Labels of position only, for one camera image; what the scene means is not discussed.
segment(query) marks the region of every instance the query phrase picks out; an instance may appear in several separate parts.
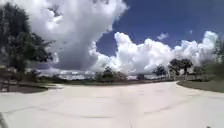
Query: grass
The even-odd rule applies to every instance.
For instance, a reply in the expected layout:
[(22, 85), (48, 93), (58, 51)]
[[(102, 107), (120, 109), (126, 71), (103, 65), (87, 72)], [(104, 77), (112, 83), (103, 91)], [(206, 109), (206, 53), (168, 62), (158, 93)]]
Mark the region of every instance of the grass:
[(187, 88), (224, 93), (224, 81), (201, 82), (194, 80), (194, 81), (181, 81), (178, 82), (177, 84)]

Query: cloud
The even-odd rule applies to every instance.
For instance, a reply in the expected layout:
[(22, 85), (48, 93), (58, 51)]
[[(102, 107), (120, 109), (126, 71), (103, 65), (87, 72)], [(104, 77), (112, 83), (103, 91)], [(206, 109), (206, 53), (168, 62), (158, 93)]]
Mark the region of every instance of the cloud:
[(56, 41), (50, 49), (57, 54), (57, 61), (52, 66), (62, 70), (88, 70), (92, 67), (101, 57), (95, 42), (111, 31), (113, 23), (127, 10), (123, 0), (13, 2), (30, 15), (32, 31), (44, 39)]
[(162, 43), (169, 37), (161, 33), (159, 41), (147, 38), (134, 43), (122, 32), (114, 38), (117, 50), (114, 56), (97, 52), (96, 43), (113, 28), (128, 9), (123, 0), (14, 0), (30, 15), (32, 31), (44, 39), (55, 40), (51, 51), (54, 61), (34, 64), (46, 74), (89, 76), (106, 66), (127, 74), (150, 72), (159, 64), (167, 66), (173, 58), (189, 58), (195, 65), (211, 59), (217, 35), (207, 31), (201, 42), (182, 40), (174, 48)]
[(190, 30), (189, 33), (190, 33), (190, 34), (193, 34), (193, 30)]
[(117, 32), (114, 35), (117, 42), (116, 55), (104, 57), (100, 61), (108, 62), (115, 70), (127, 74), (151, 72), (160, 64), (167, 66), (174, 58), (188, 58), (194, 65), (200, 65), (203, 60), (213, 58), (217, 37), (215, 33), (206, 31), (201, 43), (182, 40), (180, 46), (172, 49), (150, 38), (137, 45), (128, 35)]
[(157, 39), (164, 40), (164, 39), (166, 39), (168, 37), (169, 37), (168, 33), (161, 33), (159, 36), (157, 36)]

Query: blue sky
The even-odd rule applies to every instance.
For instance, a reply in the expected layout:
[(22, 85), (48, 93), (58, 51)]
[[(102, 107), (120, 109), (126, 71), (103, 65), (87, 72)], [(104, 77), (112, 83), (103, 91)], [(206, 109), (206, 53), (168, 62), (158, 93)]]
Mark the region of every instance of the blue sky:
[(222, 34), (224, 30), (223, 0), (126, 0), (129, 10), (104, 34), (97, 49), (106, 55), (116, 51), (115, 32), (130, 36), (136, 44), (145, 39), (157, 40), (161, 33), (169, 38), (162, 42), (174, 47), (180, 40), (201, 41), (205, 31)]

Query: sky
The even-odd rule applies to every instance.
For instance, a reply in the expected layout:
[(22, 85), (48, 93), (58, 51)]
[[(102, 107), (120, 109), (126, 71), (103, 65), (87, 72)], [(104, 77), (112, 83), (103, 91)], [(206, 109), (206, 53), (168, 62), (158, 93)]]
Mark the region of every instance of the sky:
[(54, 61), (31, 65), (50, 74), (146, 73), (173, 58), (200, 65), (224, 29), (222, 0), (7, 1), (26, 10), (33, 32), (56, 41)]

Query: concrete surface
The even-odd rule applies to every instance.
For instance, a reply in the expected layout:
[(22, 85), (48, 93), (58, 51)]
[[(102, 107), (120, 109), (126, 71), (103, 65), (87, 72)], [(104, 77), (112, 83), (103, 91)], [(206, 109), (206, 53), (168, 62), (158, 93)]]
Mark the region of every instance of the concrete surface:
[(0, 93), (9, 128), (224, 128), (223, 109), (224, 94), (174, 82)]

